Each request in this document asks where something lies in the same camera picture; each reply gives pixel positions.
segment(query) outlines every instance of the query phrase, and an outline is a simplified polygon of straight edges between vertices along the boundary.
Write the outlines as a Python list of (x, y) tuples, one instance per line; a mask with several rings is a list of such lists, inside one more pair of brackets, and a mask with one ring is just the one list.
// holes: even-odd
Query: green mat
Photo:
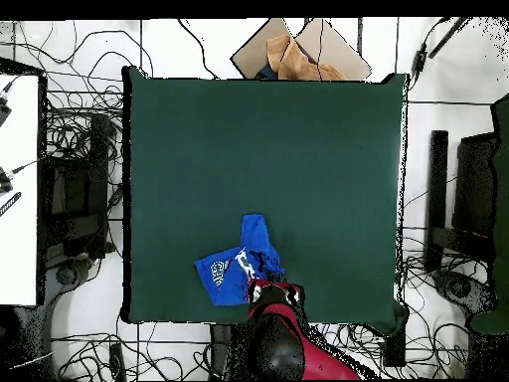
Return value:
[(123, 75), (132, 322), (245, 321), (246, 306), (211, 305), (193, 262), (238, 246), (243, 214), (260, 213), (288, 280), (304, 286), (309, 321), (396, 326), (405, 75), (382, 84)]

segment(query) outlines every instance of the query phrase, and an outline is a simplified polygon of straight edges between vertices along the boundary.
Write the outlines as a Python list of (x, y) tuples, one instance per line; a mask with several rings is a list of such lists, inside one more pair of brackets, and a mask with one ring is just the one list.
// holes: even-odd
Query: white tile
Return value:
[[(108, 363), (109, 361), (109, 348), (107, 343), (98, 343), (95, 342), (93, 344), (95, 346), (95, 352), (98, 356), (99, 363)], [(93, 376), (93, 382), (100, 382), (99, 376), (97, 375), (98, 369), (97, 365), (91, 360), (88, 359), (92, 357), (97, 359), (97, 356), (93, 353), (93, 347), (87, 343), (86, 341), (57, 341), (52, 343), (52, 351), (54, 352), (52, 358), (54, 362), (54, 366), (58, 376), (62, 376), (62, 378), (67, 379), (76, 379), (78, 377), (83, 376), (83, 379), (80, 379), (80, 382), (88, 382), (90, 377), (88, 376), (86, 368)], [(79, 360), (80, 357), (84, 357), (83, 361), (79, 361), (70, 365), (66, 365), (70, 362), (71, 358), (73, 361)], [(108, 368), (101, 368), (100, 374), (104, 381), (111, 382), (112, 376), (111, 372)]]
[[(432, 284), (431, 278), (428, 278), (427, 281)], [(408, 287), (406, 302), (420, 314), (418, 315), (411, 310), (412, 314), (407, 323), (408, 341), (423, 337), (419, 342), (412, 341), (409, 347), (421, 345), (431, 347), (429, 337), (433, 338), (435, 331), (442, 324), (456, 323), (464, 326), (464, 315), (460, 308), (440, 297), (431, 286), (422, 284), (418, 290)], [(466, 334), (457, 328), (449, 329), (445, 327), (440, 329), (437, 332), (436, 340), (438, 341), (437, 347), (443, 344), (445, 348), (453, 348), (455, 345), (466, 348), (468, 345)]]
[[(199, 363), (202, 364), (202, 356), (197, 352), (202, 353), (205, 349), (205, 345), (191, 345), (191, 344), (162, 344), (162, 343), (140, 343), (140, 352), (151, 358), (152, 361), (156, 361), (157, 367), (163, 373), (163, 375), (169, 380), (180, 380), (182, 373), (186, 376), (192, 369), (197, 367), (193, 354), (195, 354)], [(124, 361), (126, 368), (136, 368), (137, 364), (137, 353), (123, 349)], [(175, 361), (169, 358), (174, 358), (182, 366), (182, 372), (180, 367)], [(139, 381), (164, 381), (164, 378), (158, 373), (156, 369), (151, 367), (147, 361), (140, 356), (139, 358)], [(209, 378), (209, 374), (198, 368), (192, 374), (190, 374), (186, 381), (206, 381)]]
[(463, 356), (455, 351), (441, 351), (438, 356), (442, 360), (441, 368), (431, 351), (407, 350), (407, 365), (403, 368), (384, 367), (382, 377), (391, 379), (415, 379), (417, 377), (426, 379), (445, 379), (446, 373), (453, 378), (464, 378)]
[(296, 37), (304, 28), (304, 18), (282, 18), (286, 28), (293, 37)]
[[(220, 79), (242, 76), (230, 60), (266, 19), (189, 19), (182, 23), (200, 40), (207, 67)], [(202, 51), (176, 19), (143, 21), (143, 48), (150, 55), (155, 78), (212, 76), (203, 67)]]
[[(37, 51), (29, 51), (26, 47), (17, 48), (16, 59), (31, 66), (44, 67), (49, 71), (48, 88), (51, 91), (101, 92), (108, 86), (122, 90), (121, 68), (129, 64), (134, 66), (140, 64), (140, 48), (136, 45), (139, 43), (139, 24), (133, 25), (132, 21), (75, 21), (75, 25), (76, 34), (73, 21), (54, 22), (53, 32), (44, 45), (44, 51), (59, 61), (70, 59), (76, 45), (79, 50), (72, 61), (59, 64), (44, 54), (39, 56)], [(41, 47), (51, 30), (50, 21), (23, 22), (17, 25), (17, 41)], [(126, 34), (110, 32), (88, 35), (98, 31), (124, 31)], [(92, 97), (84, 96), (85, 104), (89, 106)]]
[(362, 57), (371, 67), (366, 81), (381, 82), (395, 71), (397, 18), (363, 18)]
[[(96, 279), (59, 299), (53, 316), (52, 338), (115, 333), (123, 296), (121, 265), (116, 253), (107, 255)], [(98, 265), (90, 269), (88, 277), (95, 276), (97, 269)]]
[[(192, 341), (209, 342), (210, 325), (205, 323), (143, 322), (139, 324), (140, 341)], [(134, 324), (122, 324), (120, 336), (125, 340), (136, 340), (137, 329)]]
[[(455, 22), (438, 25), (427, 41), (430, 53)], [(416, 51), (438, 18), (400, 20), (398, 71), (409, 72)], [(427, 59), (410, 99), (495, 102), (509, 92), (503, 26), (492, 18), (473, 18), (434, 59)]]
[(0, 57), (12, 60), (13, 48), (10, 44), (13, 41), (13, 24), (10, 22), (0, 22)]

